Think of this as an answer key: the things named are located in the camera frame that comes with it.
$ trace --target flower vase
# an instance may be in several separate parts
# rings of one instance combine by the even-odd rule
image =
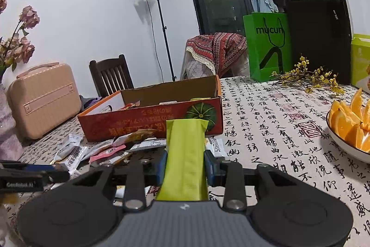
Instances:
[[[23,153],[14,128],[15,120],[6,98],[4,85],[0,83],[0,160],[18,160]]]

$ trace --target green snack package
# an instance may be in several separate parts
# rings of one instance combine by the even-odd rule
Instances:
[[[370,36],[353,34],[351,84],[370,93]]]
[[[248,43],[250,77],[271,80],[271,73],[291,71],[292,46],[286,14],[252,13],[243,16]]]
[[[208,121],[172,119],[167,126],[167,163],[159,201],[205,201],[208,187],[204,167]]]

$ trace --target calligraphy tablecloth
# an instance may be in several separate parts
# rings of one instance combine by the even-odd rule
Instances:
[[[223,143],[228,159],[250,169],[259,163],[270,164],[340,198],[354,218],[345,246],[370,246],[370,165],[349,156],[331,138],[325,118],[335,96],[326,90],[306,94],[295,88],[256,83],[247,77],[221,79],[221,86]],[[357,89],[345,89],[341,99],[350,103]],[[21,160],[49,163],[68,133],[83,135],[77,118],[27,147]],[[84,139],[82,145],[91,143]],[[210,199],[222,202],[224,190],[210,188]],[[155,187],[150,189],[148,202],[157,191]],[[248,204],[255,204],[253,188],[247,187],[246,193]],[[21,194],[19,205],[7,206],[13,223],[19,208],[33,196]]]

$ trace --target cardboard box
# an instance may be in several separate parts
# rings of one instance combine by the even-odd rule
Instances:
[[[370,93],[370,36],[353,34],[351,84]]]
[[[210,99],[190,101],[193,98]],[[118,111],[137,101],[139,107]],[[177,103],[159,105],[169,101]],[[78,115],[88,141],[103,141],[143,128],[157,129],[156,136],[165,138],[166,120],[179,118],[209,119],[206,134],[223,132],[217,75],[117,91]]]

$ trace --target bowl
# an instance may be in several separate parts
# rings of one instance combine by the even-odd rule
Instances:
[[[349,155],[353,156],[354,158],[356,158],[360,161],[363,161],[364,163],[370,163],[370,154],[369,153],[364,152],[364,151],[362,151],[360,149],[357,149],[356,147],[350,145],[349,143],[344,141],[344,139],[340,138],[337,134],[335,134],[334,131],[332,131],[332,129],[329,126],[329,122],[328,122],[329,113],[330,113],[330,110],[326,115],[326,124],[327,124],[327,127],[329,128],[330,135],[332,136],[333,140],[338,144],[339,148],[341,148],[343,151],[345,151]]]

